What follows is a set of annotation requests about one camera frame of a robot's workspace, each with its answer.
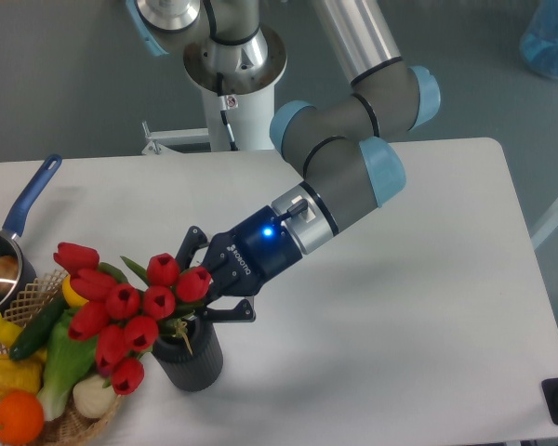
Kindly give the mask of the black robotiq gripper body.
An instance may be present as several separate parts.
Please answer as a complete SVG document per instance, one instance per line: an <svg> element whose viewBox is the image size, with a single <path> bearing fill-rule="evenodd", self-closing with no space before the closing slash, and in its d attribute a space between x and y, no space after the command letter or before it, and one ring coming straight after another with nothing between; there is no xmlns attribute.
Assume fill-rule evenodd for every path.
<svg viewBox="0 0 558 446"><path fill-rule="evenodd" d="M203 267L217 296L250 297L300 261L302 253L270 206L213 236Z"/></svg>

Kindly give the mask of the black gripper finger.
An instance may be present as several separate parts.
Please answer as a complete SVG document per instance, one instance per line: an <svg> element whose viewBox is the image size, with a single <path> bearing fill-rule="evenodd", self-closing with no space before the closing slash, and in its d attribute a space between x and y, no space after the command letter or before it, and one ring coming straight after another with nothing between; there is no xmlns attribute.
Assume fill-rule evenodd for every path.
<svg viewBox="0 0 558 446"><path fill-rule="evenodd" d="M253 322L257 318L253 302L249 298L241 299L231 309L204 307L196 310L195 313L200 319L210 323Z"/></svg>
<svg viewBox="0 0 558 446"><path fill-rule="evenodd" d="M197 251L208 247L208 238L197 226L188 228L175 260L181 269L188 269Z"/></svg>

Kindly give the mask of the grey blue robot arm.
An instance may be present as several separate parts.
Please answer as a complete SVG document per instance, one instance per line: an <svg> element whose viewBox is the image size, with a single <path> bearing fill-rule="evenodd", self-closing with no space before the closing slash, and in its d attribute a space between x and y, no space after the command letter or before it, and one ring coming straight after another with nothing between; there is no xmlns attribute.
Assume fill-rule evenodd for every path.
<svg viewBox="0 0 558 446"><path fill-rule="evenodd" d="M272 278L336 237L405 186L388 144L431 120L440 89L424 67L403 61L374 1L316 1L313 9L352 87L320 110L274 104L286 68L280 37L256 1L130 1L136 29L155 56L179 52L200 89L206 126L147 132L146 151L207 144L212 151L276 150L300 175L293 189L234 228L185 236L177 261L203 251L212 283L200 304L180 311L202 321L253 321L252 299Z"/></svg>

